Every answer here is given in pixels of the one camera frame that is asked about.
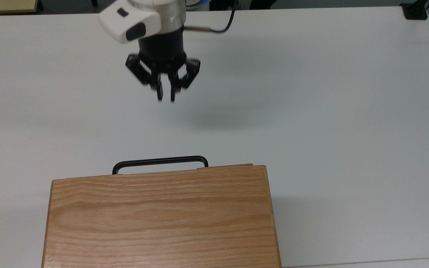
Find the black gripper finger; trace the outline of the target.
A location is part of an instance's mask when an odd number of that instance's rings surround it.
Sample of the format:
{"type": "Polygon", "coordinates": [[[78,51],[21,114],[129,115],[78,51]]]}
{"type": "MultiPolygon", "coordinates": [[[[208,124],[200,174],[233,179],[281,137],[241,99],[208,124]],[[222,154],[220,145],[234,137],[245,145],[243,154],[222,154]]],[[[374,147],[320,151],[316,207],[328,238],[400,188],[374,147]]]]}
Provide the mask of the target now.
{"type": "Polygon", "coordinates": [[[156,71],[148,72],[142,65],[142,61],[138,54],[129,54],[125,66],[139,80],[142,85],[150,85],[150,88],[157,94],[157,100],[162,101],[163,91],[161,83],[161,75],[156,71]]]}
{"type": "Polygon", "coordinates": [[[201,61],[194,58],[175,58],[169,68],[169,82],[171,85],[170,101],[175,101],[175,96],[182,89],[187,89],[200,71],[201,61]],[[186,74],[179,78],[178,72],[182,66],[186,68],[186,74]]]}

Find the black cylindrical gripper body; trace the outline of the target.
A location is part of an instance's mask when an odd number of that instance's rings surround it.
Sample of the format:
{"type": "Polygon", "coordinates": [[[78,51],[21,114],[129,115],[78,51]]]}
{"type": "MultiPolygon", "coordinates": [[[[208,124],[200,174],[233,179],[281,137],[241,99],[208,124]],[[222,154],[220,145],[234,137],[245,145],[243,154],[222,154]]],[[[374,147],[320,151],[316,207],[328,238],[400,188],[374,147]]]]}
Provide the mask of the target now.
{"type": "Polygon", "coordinates": [[[152,73],[178,73],[185,64],[184,28],[138,40],[139,56],[152,73]]]}

